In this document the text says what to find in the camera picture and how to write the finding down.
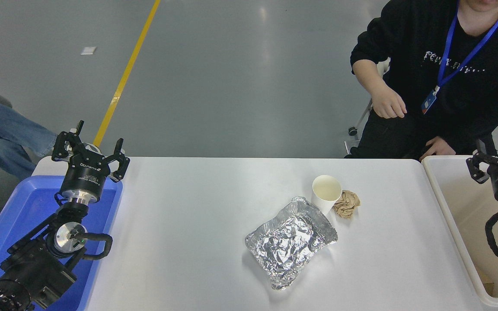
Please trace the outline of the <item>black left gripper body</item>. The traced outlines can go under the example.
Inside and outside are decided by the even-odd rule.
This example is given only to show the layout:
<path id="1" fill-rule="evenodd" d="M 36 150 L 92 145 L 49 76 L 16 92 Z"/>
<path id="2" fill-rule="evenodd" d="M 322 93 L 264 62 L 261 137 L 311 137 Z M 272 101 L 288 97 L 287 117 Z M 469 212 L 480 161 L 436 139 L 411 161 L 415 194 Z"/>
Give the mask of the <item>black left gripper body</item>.
<path id="1" fill-rule="evenodd" d="M 76 153 L 68 161 L 68 169 L 61 185 L 61 196 L 71 197 L 73 191 L 83 191 L 101 197 L 105 180 L 110 174 L 103 155 L 93 150 Z"/>

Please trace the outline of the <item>person's left hand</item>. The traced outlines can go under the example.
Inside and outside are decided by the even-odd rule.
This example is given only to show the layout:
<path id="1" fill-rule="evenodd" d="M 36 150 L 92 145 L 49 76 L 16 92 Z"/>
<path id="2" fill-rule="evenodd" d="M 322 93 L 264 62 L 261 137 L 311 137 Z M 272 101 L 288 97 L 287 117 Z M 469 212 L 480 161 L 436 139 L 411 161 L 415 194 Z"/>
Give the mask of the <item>person's left hand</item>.
<path id="1" fill-rule="evenodd" d="M 419 161 L 423 161 L 429 156 L 454 156 L 457 155 L 456 151 L 440 136 L 435 136 L 435 138 L 428 140 L 425 143 L 425 151 L 418 158 Z"/>

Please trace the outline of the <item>person's right hand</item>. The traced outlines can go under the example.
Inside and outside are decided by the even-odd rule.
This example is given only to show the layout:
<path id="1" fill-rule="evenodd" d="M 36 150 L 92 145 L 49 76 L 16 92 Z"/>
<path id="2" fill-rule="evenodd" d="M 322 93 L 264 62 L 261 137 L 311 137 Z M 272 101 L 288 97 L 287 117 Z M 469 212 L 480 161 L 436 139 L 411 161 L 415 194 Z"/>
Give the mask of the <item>person's right hand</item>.
<path id="1" fill-rule="evenodd" d="M 371 99 L 374 112 L 381 118 L 404 118 L 407 114 L 402 97 L 387 85 L 372 89 Z"/>

